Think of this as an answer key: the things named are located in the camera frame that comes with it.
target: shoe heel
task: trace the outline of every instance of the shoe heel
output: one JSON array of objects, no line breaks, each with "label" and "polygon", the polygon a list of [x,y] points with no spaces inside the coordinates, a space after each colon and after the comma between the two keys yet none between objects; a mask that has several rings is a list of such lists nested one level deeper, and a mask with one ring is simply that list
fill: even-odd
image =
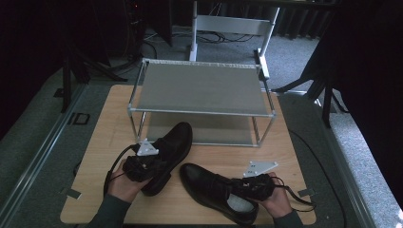
[{"label": "shoe heel", "polygon": [[171,179],[171,174],[165,175],[164,177],[155,177],[155,180],[151,180],[143,189],[142,192],[145,196],[153,197],[161,192],[165,185]]}]

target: tape strip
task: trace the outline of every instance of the tape strip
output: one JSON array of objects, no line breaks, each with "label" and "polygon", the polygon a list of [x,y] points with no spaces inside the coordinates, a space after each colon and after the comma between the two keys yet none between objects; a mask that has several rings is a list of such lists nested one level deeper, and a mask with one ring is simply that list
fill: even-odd
[{"label": "tape strip", "polygon": [[298,194],[300,197],[305,197],[305,196],[314,196],[317,194],[317,192],[314,189],[305,189],[305,190],[300,190],[298,191]]},{"label": "tape strip", "polygon": [[76,200],[81,197],[80,192],[77,192],[76,190],[71,189],[71,188],[63,188],[59,193],[66,195],[68,197],[71,197],[71,198],[75,198]]}]

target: white tag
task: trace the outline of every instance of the white tag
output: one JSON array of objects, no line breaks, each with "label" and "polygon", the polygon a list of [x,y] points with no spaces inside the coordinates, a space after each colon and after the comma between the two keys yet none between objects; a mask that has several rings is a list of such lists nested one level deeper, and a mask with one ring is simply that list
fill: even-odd
[{"label": "white tag", "polygon": [[147,139],[144,139],[140,142],[140,149],[137,152],[137,156],[158,155],[158,153],[159,150],[154,148]]},{"label": "white tag", "polygon": [[245,178],[256,177],[277,166],[278,163],[275,161],[250,161],[249,167],[246,169],[246,172],[243,173],[243,176]]}]

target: black stand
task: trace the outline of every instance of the black stand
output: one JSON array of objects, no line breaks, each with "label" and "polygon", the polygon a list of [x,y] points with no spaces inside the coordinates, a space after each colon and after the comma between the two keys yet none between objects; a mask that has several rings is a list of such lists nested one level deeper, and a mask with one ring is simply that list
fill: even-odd
[{"label": "black stand", "polygon": [[296,86],[302,85],[310,80],[314,80],[307,91],[307,96],[309,99],[316,100],[320,93],[325,89],[325,96],[323,101],[323,111],[322,111],[322,121],[325,123],[326,127],[330,128],[330,108],[333,94],[333,73],[331,70],[327,70],[326,74],[323,72],[314,74],[305,74],[302,73],[301,77],[292,83],[285,85],[280,88],[272,89],[274,92],[284,93],[288,90],[293,89]]},{"label": "black stand", "polygon": [[73,71],[75,78],[79,83],[88,83],[89,75],[86,70],[86,65],[90,65],[96,70],[100,71],[112,80],[119,82],[126,82],[127,79],[121,78],[114,73],[108,71],[105,67],[99,65],[92,61],[88,56],[86,56],[82,51],[80,51],[74,44],[73,39],[67,29],[65,24],[65,18],[63,18],[63,13],[60,10],[59,3],[57,1],[46,0],[48,12],[51,19],[54,22],[54,27],[58,31],[59,37],[61,39],[61,49],[64,55],[63,64],[63,108],[62,112],[65,112],[71,101],[71,74]]}]

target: wooden table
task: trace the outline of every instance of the wooden table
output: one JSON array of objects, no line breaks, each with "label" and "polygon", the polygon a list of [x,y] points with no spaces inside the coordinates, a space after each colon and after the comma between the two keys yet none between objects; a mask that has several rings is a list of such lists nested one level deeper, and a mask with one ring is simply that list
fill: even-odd
[{"label": "wooden table", "polygon": [[[132,89],[131,85],[114,85],[110,89],[71,187],[82,195],[78,199],[67,198],[61,214],[62,222],[81,224],[92,220],[103,199],[106,172],[128,145],[136,143],[126,109]],[[182,163],[192,162],[227,178],[241,178],[249,161],[278,162],[273,171],[286,185],[295,192],[306,189],[278,99],[274,94],[272,97],[278,116],[261,147],[193,145]],[[190,198],[179,177],[180,166],[172,171],[172,178],[160,194],[137,196],[127,212],[125,223],[235,224],[220,212],[201,206]],[[293,199],[291,202],[295,208],[307,209]],[[315,212],[299,215],[304,224],[316,221]],[[255,224],[273,224],[273,220],[260,208]]]}]

